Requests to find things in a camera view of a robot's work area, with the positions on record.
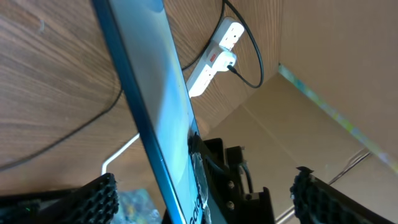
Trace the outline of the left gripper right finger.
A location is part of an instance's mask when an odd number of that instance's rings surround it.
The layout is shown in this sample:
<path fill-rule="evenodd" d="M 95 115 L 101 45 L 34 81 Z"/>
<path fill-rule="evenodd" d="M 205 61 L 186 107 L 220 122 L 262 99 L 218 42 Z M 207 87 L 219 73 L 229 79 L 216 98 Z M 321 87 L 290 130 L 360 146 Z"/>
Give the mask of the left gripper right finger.
<path fill-rule="evenodd" d="M 300 223 L 393 224 L 316 178 L 308 167 L 297 169 L 290 196 Z"/>

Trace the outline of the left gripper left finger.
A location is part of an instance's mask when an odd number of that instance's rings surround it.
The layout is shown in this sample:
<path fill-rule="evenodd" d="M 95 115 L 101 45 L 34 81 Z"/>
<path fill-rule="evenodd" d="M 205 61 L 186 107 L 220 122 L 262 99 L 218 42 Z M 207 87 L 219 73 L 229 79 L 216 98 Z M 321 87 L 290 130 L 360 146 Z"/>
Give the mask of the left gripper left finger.
<path fill-rule="evenodd" d="M 105 173 L 76 189 L 1 197 L 1 223 L 111 223 L 119 209 L 114 175 Z"/>

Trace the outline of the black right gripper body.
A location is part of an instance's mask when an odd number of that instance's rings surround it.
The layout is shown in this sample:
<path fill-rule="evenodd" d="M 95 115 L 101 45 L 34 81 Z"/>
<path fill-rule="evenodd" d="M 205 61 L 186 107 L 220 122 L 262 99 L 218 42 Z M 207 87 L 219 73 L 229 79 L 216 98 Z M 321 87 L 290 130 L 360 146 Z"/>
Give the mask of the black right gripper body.
<path fill-rule="evenodd" d="M 224 148 L 220 138 L 195 134 L 188 151 L 198 187 L 202 223 L 275 222 L 269 189 L 254 192 L 241 146 Z"/>

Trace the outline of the blue Samsung Galaxy smartphone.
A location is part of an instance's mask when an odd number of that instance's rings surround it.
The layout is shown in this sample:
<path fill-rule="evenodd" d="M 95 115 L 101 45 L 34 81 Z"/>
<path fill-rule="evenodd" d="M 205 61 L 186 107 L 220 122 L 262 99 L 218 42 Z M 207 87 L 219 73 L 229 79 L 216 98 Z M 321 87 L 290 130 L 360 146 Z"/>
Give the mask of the blue Samsung Galaxy smartphone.
<path fill-rule="evenodd" d="M 224 223 L 189 153 L 198 127 L 163 2 L 93 7 L 171 221 Z"/>

